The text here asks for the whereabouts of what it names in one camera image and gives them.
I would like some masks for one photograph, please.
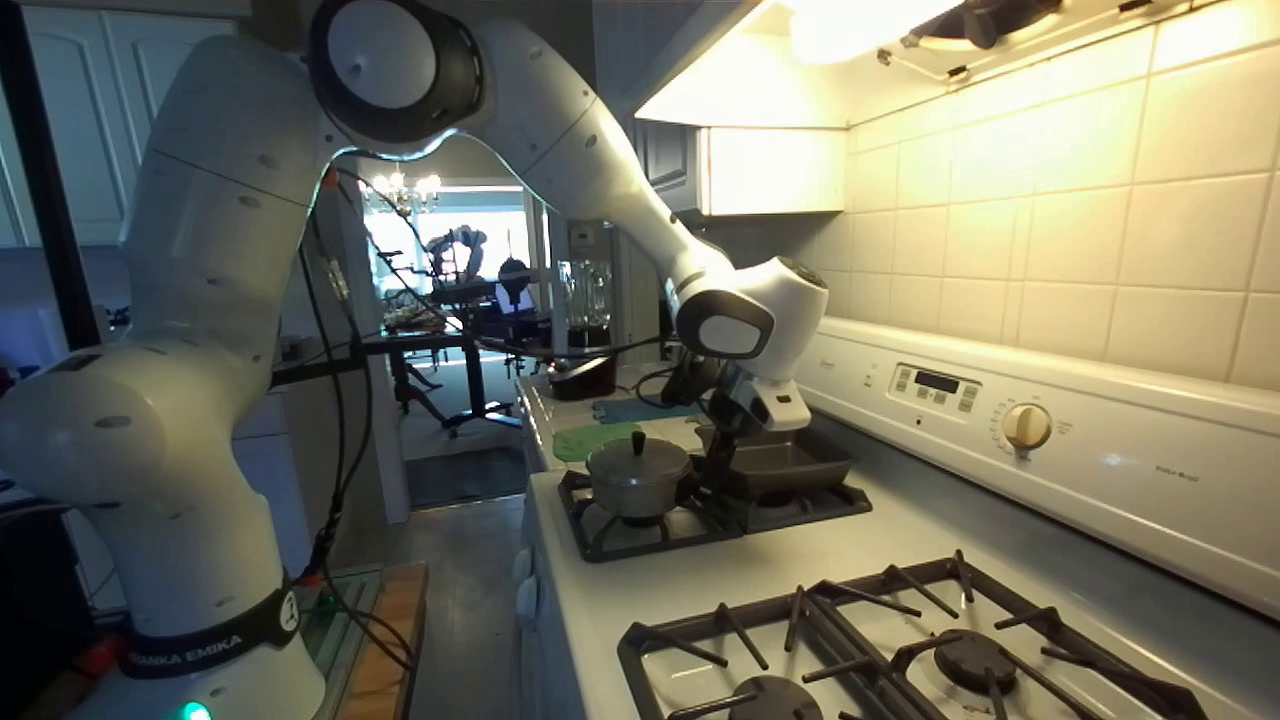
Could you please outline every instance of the tile backsplash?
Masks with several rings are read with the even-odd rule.
[[[1280,391],[1280,5],[863,120],[832,316]]]

